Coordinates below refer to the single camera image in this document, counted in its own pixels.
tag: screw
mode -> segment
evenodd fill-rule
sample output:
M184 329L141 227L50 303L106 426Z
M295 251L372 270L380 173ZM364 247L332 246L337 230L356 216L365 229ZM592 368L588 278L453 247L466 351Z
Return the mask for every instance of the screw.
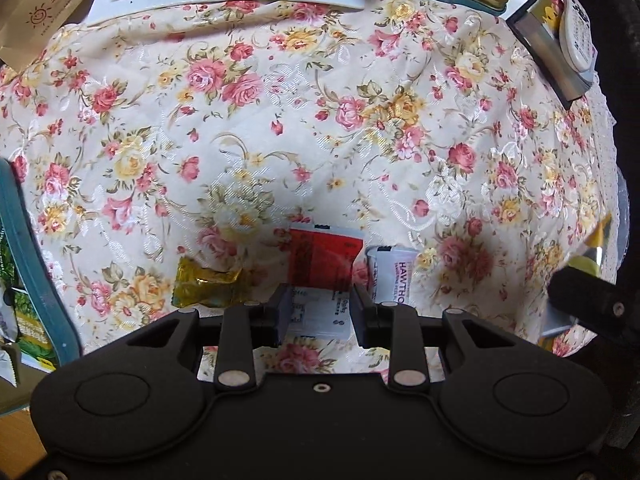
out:
M427 377L418 370L400 370L394 375L394 381L402 386L420 386Z
M619 301L617 301L616 303L613 304L613 315L616 317L622 317L622 315L625 313L625 306L620 303Z
M66 475L62 471L49 471L47 475L47 480L68 480Z
M319 394L325 394L330 390L331 386L329 386L328 384L318 383L314 385L314 391L318 392Z
M218 380L225 386L235 388L249 382L249 374L242 370L227 370L218 376Z

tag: floral pattern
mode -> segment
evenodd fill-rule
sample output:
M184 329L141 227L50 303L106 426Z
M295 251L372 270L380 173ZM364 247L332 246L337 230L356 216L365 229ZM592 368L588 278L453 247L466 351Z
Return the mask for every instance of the floral pattern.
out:
M87 350L167 314L184 254L241 259L267 298L292 222L417 248L420 313L458 306L535 341L540 291L605 208L588 98L565 112L503 21L432 0L65 27L0 82L0 154ZM353 338L256 353L263 370L388 369Z

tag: red label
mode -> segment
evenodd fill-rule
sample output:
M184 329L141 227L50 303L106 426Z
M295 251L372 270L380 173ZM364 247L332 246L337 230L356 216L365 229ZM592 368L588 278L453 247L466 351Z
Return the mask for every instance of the red label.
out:
M349 290L351 267L362 250L362 240L292 229L289 283L329 290Z

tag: gold foil wrapper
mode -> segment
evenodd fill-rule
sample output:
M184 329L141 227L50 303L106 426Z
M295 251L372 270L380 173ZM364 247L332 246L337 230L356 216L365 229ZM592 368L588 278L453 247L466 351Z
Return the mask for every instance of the gold foil wrapper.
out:
M178 308L200 303L226 308L249 299L248 273L242 268L220 272L206 269L183 256L178 263L172 305Z

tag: wooden surface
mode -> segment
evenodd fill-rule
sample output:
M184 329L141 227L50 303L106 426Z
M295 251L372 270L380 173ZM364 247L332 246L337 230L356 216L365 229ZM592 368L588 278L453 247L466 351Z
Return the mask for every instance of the wooden surface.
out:
M18 478L45 454L27 412L0 416L0 471Z

